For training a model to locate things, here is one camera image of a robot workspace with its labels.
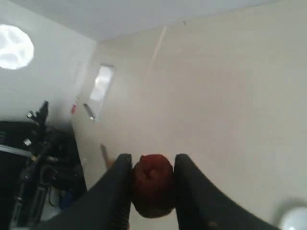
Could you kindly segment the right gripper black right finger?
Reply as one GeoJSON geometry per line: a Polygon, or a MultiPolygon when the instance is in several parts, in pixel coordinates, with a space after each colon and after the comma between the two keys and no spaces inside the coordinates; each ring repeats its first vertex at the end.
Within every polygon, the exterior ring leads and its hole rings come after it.
{"type": "Polygon", "coordinates": [[[187,154],[175,158],[176,215],[181,230],[274,230],[221,192],[187,154]]]}

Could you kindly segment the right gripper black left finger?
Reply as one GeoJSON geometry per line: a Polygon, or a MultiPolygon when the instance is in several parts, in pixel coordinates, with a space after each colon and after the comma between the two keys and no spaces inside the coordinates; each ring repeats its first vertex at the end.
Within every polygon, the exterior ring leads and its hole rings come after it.
{"type": "Polygon", "coordinates": [[[79,200],[37,230],[127,230],[131,207],[132,156],[120,154],[79,200]]]}

